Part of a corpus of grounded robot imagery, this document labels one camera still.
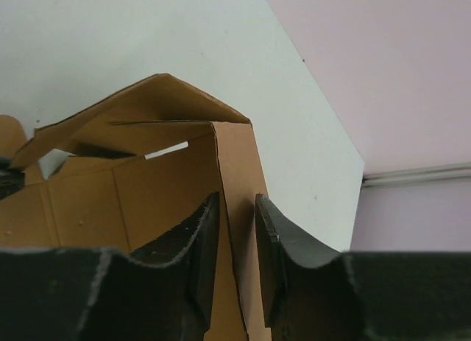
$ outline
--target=white pipe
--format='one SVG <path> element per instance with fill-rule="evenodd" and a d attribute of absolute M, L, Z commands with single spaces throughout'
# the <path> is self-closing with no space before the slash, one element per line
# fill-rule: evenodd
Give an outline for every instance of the white pipe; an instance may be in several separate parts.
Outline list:
<path fill-rule="evenodd" d="M 382 174 L 365 175 L 362 188 L 403 186 L 417 183 L 432 183 L 443 180 L 471 178 L 471 164 L 456 164 L 424 169 L 403 170 Z"/>

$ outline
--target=cardboard edge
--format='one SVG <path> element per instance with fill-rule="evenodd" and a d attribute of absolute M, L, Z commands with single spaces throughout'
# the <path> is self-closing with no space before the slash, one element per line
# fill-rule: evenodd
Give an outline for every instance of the cardboard edge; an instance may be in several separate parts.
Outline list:
<path fill-rule="evenodd" d="M 146 77 L 146 78 L 143 78 L 142 80 L 139 80 L 139 81 L 137 81 L 137 82 L 134 82 L 133 84 L 128 85 L 127 87 L 124 87 L 124 88 L 122 88 L 122 89 L 120 89 L 120 90 L 118 90 L 118 91 L 116 91 L 116 92 L 110 94 L 109 96 L 106 96 L 106 97 L 103 98 L 103 99 L 100 99 L 98 102 L 96 102 L 96 103 L 90 105 L 89 107 L 86 107 L 85 109 L 83 109 L 83 110 L 81 110 L 81 111 L 79 111 L 79 112 L 77 112 L 77 113 L 74 113 L 73 115 L 68 116 L 67 118 L 65 118 L 65 119 L 63 119 L 63 120 L 60 120 L 59 122 L 55 122 L 54 124 L 49 124 L 49 125 L 46 125 L 46 126 L 43 126 L 43 127 L 38 127 L 38 128 L 35 129 L 34 134 L 36 135 L 37 133 L 41 133 L 42 131 L 49 129 L 50 127 L 54 127 L 54 126 L 56 126 L 56 125 L 62 124 L 63 122 L 67 122 L 69 119 L 72 119 L 72 118 L 74 118 L 74 117 L 80 115 L 81 113 L 84 113 L 85 111 L 90 110 L 91 108 L 93 108 L 93 107 L 95 107 L 95 106 L 97 106 L 97 105 L 102 104 L 103 102 L 106 102 L 107 100 L 109 100 L 109 99 L 111 99 L 111 98 L 117 96 L 117 95 L 120 94 L 121 92 L 125 92 L 125 91 L 128 91 L 128 90 L 130 90 L 130 89 L 132 89 L 132 88 L 134 88 L 134 87 L 137 87 L 137 86 L 141 85 L 142 83 L 145 83 L 147 80 L 149 80 L 149 79 L 151 79 L 151 78 L 153 78 L 153 77 L 157 77 L 157 76 L 160 76 L 160 75 L 159 75 L 159 74 L 153 74 L 153 75 L 151 75 L 151 76 L 148 76 L 148 77 Z"/>
<path fill-rule="evenodd" d="M 111 126 L 133 126 L 145 124 L 210 124 L 211 120 L 149 120 L 143 122 L 108 122 Z"/>
<path fill-rule="evenodd" d="M 217 136 L 214 123 L 211 123 L 211 127 L 213 128 L 214 145 L 216 149 L 216 165 L 218 166 L 219 180 L 221 181 L 221 195 L 224 198 L 224 202 L 226 203 L 227 201 L 226 201 L 226 193 L 224 189 L 224 181 L 222 180 L 221 164 L 219 162 L 218 136 Z M 226 220 L 227 220 L 227 234 L 228 234 L 229 244 L 230 244 L 231 264 L 232 264 L 232 270 L 233 270 L 233 277 L 235 281 L 235 290 L 237 291 L 237 305 L 238 305 L 239 314 L 242 320 L 242 326 L 244 327 L 245 336 L 246 336 L 247 341 L 249 341 L 249 331 L 247 328 L 247 323 L 244 318 L 244 310 L 242 309 L 242 303 L 241 303 L 241 298 L 240 298 L 241 290 L 240 290 L 240 286 L 239 286 L 239 282 L 237 278 L 236 261 L 235 261 L 235 256 L 234 256 L 233 239 L 232 239 L 231 231 L 230 231 L 229 211 L 227 210 L 227 204 L 224 205 L 224 214 L 226 215 Z"/>
<path fill-rule="evenodd" d="M 235 122 L 236 124 L 238 124 L 238 123 L 240 123 L 240 124 L 249 124 L 250 123 L 250 119 L 247 118 L 244 114 L 242 114 L 241 112 L 237 111 L 236 109 L 230 107 L 229 105 L 225 104 L 224 102 L 222 102 L 221 100 L 215 98 L 214 96 L 211 96 L 209 93 L 206 93 L 205 91 L 195 87 L 194 85 L 191 85 L 190 83 L 187 83 L 183 80 L 180 80 L 180 79 L 176 78 L 175 76 L 172 76 L 171 74 L 160 74 L 160 76 L 162 76 L 163 79 L 168 79 L 168 80 L 172 80 L 174 82 L 176 81 L 176 82 L 180 83 L 181 85 L 183 85 L 185 88 L 189 89 L 190 91 L 192 91 L 196 94 L 200 94 L 201 96 L 203 96 L 204 98 L 206 98 L 210 102 L 216 103 L 219 107 L 221 107 L 225 111 L 228 111 L 228 112 L 232 113 L 234 116 L 240 118 L 241 120 L 239 122 Z"/>

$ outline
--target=cardboard box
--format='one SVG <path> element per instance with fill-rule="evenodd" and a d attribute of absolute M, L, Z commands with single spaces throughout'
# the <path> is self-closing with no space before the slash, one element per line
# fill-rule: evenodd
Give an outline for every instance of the cardboard box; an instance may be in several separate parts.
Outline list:
<path fill-rule="evenodd" d="M 150 159 L 146 155 L 188 142 Z M 253 225 L 266 193 L 250 120 L 168 74 L 146 78 L 35 132 L 0 116 L 0 155 L 26 170 L 26 187 L 0 201 L 0 245 L 116 246 L 161 235 L 214 191 L 221 227 L 213 317 L 205 340 L 270 340 L 263 324 Z M 74 154 L 44 180 L 38 159 Z"/>

